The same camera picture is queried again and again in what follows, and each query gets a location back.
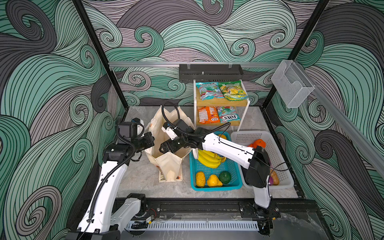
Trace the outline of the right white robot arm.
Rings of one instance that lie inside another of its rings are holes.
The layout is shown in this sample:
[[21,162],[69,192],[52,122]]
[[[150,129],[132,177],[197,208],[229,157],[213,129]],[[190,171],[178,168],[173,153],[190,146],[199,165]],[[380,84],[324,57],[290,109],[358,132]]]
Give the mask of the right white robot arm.
[[271,210],[270,178],[275,168],[271,167],[270,158],[263,147],[241,146],[207,130],[195,134],[162,127],[162,131],[170,139],[161,144],[161,153],[175,153],[181,148],[191,148],[194,157],[202,156],[199,151],[209,151],[241,165],[247,170],[245,179],[253,187],[256,207],[268,212]]

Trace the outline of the floral canvas tote bag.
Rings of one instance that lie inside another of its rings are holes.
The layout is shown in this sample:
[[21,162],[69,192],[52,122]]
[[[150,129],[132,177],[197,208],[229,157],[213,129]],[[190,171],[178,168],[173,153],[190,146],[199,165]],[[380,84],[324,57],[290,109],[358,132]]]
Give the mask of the floral canvas tote bag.
[[194,127],[191,119],[180,107],[169,112],[166,109],[159,109],[146,130],[154,137],[154,146],[145,150],[150,161],[159,170],[160,182],[181,182],[183,181],[182,163],[192,151],[192,148],[185,147],[182,139],[176,134],[168,134],[168,122],[175,123],[177,120],[184,121],[187,128]]

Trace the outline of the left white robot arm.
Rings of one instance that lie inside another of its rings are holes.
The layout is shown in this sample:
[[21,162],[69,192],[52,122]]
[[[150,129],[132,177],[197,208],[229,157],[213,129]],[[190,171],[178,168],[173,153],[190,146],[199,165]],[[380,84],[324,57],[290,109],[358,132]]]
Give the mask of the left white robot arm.
[[155,145],[150,132],[132,140],[118,134],[122,144],[109,145],[103,156],[102,172],[91,203],[78,229],[69,232],[67,240],[119,240],[131,219],[146,213],[145,195],[133,194],[115,212],[113,206],[119,185],[136,153]]

